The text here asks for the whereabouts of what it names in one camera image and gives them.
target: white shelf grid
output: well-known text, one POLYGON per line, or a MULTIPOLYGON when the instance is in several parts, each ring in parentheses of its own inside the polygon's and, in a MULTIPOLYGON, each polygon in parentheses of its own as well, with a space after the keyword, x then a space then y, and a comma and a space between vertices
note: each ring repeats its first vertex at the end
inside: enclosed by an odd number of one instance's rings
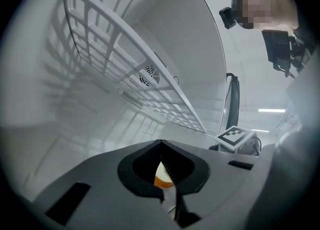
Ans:
POLYGON ((75 9, 75 0, 63 1, 73 40, 84 61, 170 122, 207 132, 168 70, 125 21, 98 0, 80 0, 83 14, 75 9), (97 15, 108 23, 108 33, 94 23, 97 15), (122 36, 143 55, 143 60, 134 60, 119 45, 122 36), (153 65, 159 71, 163 79, 161 84, 144 70, 149 65, 153 65), (141 83, 137 78, 139 76, 143 77, 149 86, 141 83))

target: white wall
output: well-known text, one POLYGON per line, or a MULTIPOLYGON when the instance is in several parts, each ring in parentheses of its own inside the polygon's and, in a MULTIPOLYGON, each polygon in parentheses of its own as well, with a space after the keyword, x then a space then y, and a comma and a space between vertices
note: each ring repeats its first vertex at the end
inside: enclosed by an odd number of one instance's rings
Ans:
POLYGON ((227 72, 238 76, 240 83, 239 125, 246 128, 271 130, 280 115, 258 114, 259 107, 286 108, 286 88, 292 78, 273 69, 260 30, 247 30, 239 25, 226 29, 219 11, 231 0, 206 0, 217 24, 225 53, 227 72))
MULTIPOLYGON (((102 1, 114 8, 118 0, 102 1)), ((135 0, 130 7, 145 4, 147 11, 155 1, 135 0)), ((129 2, 120 0, 118 11, 129 2)), ((134 19, 131 8, 126 13, 134 19)), ((1 46, 1 161, 14 189, 28 199, 89 156, 159 134, 163 119, 145 117, 123 98, 119 103, 119 95, 104 99, 108 95, 93 83, 83 88, 88 74, 77 76, 84 63, 62 0, 24 0, 1 46)))
MULTIPOLYGON (((147 39, 149 46, 159 44, 177 67, 179 78, 183 80, 179 84, 182 91, 207 133, 215 135, 224 110, 226 67, 220 37, 206 3, 203 0, 159 0, 139 24, 154 38, 147 39)), ((182 142, 185 132, 181 135, 179 127, 173 128, 176 129, 175 138, 170 130, 168 135, 182 142)), ((188 144, 198 145, 192 138, 188 144)))

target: black cable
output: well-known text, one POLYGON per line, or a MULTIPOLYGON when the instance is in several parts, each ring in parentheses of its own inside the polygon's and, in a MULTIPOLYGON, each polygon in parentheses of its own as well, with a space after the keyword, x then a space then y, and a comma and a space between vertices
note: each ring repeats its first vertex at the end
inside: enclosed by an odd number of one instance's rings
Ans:
POLYGON ((261 152, 261 149, 262 149, 262 142, 261 142, 261 139, 259 139, 258 137, 256 136, 253 136, 254 139, 257 139, 259 141, 259 151, 257 149, 257 146, 254 146, 255 150, 256 150, 256 155, 258 156, 261 152))
POLYGON ((179 85, 179 78, 178 78, 177 76, 174 76, 173 79, 174 79, 175 77, 178 79, 178 85, 179 85))
POLYGON ((227 73, 227 74, 226 74, 226 77, 229 77, 229 76, 230 76, 231 78, 234 78, 234 77, 235 77, 234 74, 232 74, 232 73, 227 73))
MULTIPOLYGON (((281 69, 281 68, 279 68, 278 71, 281 71, 281 72, 285 73, 285 71, 283 69, 281 69)), ((293 79, 295 79, 295 76, 293 76, 293 74, 290 71, 289 71, 289 76, 292 77, 293 79)))
POLYGON ((293 74, 290 71, 289 71, 289 76, 295 79, 295 76, 293 76, 293 74))

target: ceiling light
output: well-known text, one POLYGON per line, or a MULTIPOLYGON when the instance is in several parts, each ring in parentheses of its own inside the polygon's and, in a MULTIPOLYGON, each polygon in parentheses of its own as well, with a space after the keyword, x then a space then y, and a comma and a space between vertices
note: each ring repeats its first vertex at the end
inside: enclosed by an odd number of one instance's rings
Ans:
POLYGON ((285 113, 285 109, 260 108, 259 112, 285 113))
POLYGON ((269 131, 266 131, 266 130, 258 130, 258 129, 251 129, 253 131, 256 131, 256 132, 269 132, 269 131))

